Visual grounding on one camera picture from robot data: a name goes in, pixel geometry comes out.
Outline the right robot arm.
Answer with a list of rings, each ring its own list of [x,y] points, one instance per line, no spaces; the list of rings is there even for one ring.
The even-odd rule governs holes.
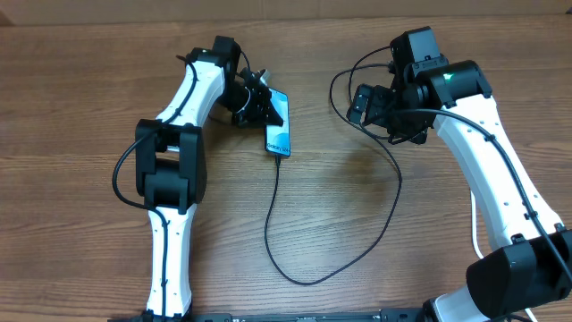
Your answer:
[[[456,158],[486,224],[491,252],[465,284],[419,309],[384,309],[384,321],[500,321],[571,291],[571,232],[534,187],[504,131],[477,63],[450,63],[428,27],[389,45],[390,87],[358,86],[347,112],[391,144],[422,144],[436,131]]]

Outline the blue Galaxy smartphone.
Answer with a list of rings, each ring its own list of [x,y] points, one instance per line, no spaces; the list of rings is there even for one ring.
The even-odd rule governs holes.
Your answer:
[[[288,96],[276,89],[270,89],[271,103],[282,118],[282,125],[265,127],[265,150],[269,153],[290,157],[290,104]]]

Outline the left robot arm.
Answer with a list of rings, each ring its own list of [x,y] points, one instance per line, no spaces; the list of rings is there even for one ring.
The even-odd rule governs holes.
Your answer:
[[[203,127],[213,106],[231,112],[231,124],[262,128],[265,150],[290,156],[286,94],[269,87],[265,70],[240,70],[243,57],[233,39],[218,36],[211,48],[182,57],[185,75],[172,101],[135,130],[136,189],[153,233],[152,280],[142,321],[189,319],[191,226],[206,192]]]

